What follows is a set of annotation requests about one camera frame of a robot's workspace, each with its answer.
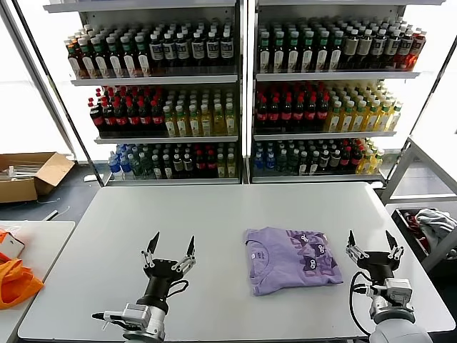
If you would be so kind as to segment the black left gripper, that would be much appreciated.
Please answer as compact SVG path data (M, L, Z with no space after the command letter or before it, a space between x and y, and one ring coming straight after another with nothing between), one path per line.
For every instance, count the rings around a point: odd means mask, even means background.
M147 247L141 251L144 257L144 271L149 278L146 291L141 298L141 304L157 308L167 308L166 299L173 284L182 280L182 274L186 274L196 263L195 236L189 242L186 255L180 261L155 259L154 252L159 241L160 232L149 241Z

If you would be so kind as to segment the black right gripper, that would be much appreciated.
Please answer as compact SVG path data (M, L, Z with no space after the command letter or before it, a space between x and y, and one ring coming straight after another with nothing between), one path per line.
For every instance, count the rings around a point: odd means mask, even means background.
M353 231L349 231L348 241L345 248L346 254L361 269L369 273L370 279L376 285L384 285L386 279L393 278L393 272L398 269L398 261L404 253L404 247L400 246L396 238L386 231L386 238L390 252L366 252L356 245Z

